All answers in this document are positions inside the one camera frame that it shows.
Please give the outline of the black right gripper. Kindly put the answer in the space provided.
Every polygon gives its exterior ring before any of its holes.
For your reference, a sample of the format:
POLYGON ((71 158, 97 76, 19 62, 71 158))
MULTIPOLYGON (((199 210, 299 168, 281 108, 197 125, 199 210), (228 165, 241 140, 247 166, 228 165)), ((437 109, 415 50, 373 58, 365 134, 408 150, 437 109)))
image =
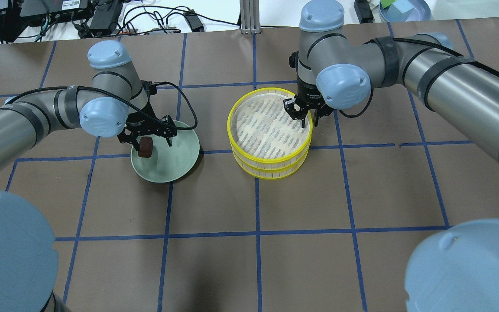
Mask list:
POLYGON ((333 113, 333 108, 327 105, 321 94, 292 98, 283 100, 283 107, 285 112, 291 119, 300 119, 301 128, 305 129, 307 124, 307 114, 311 111, 311 120, 314 127, 318 126, 319 119, 326 117, 333 113))

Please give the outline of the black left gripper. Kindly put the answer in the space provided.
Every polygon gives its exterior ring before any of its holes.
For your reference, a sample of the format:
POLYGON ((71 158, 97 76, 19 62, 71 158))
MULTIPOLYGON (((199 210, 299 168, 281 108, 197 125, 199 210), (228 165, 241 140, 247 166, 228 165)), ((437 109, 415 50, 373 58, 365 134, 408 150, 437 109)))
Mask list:
POLYGON ((128 143, 136 151, 140 151, 140 140, 143 136, 159 136, 165 138, 169 147, 176 136, 176 125, 170 115, 164 118, 153 118, 142 114, 130 114, 126 121, 126 127, 117 135, 119 142, 128 143))

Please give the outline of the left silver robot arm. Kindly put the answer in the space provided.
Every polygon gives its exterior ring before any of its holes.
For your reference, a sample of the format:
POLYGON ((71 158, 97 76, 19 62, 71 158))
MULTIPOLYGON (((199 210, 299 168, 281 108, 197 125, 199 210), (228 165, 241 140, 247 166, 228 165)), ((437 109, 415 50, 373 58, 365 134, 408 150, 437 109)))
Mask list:
MULTIPOLYGON (((154 85, 139 78, 119 41, 97 42, 87 52, 95 75, 90 87, 47 87, 26 91, 0 107, 0 169, 53 132, 83 129, 95 137, 118 137, 140 156, 152 154, 149 135, 178 134, 172 117, 157 118, 150 107, 154 85)), ((57 308, 55 235, 28 200, 0 190, 0 312, 43 312, 57 308)))

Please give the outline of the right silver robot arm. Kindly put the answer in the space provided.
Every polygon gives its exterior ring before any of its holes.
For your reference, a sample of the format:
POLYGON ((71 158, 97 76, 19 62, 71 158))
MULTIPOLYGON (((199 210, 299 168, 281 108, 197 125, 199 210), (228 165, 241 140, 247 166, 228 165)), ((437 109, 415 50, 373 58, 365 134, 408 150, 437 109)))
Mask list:
MULTIPOLYGON (((379 37, 353 46, 334 0, 303 6, 299 50, 289 64, 294 120, 352 108, 374 89, 400 84, 499 164, 499 72, 452 49, 445 34, 379 37)), ((405 271, 408 312, 499 312, 499 218, 468 221, 424 239, 405 271)))

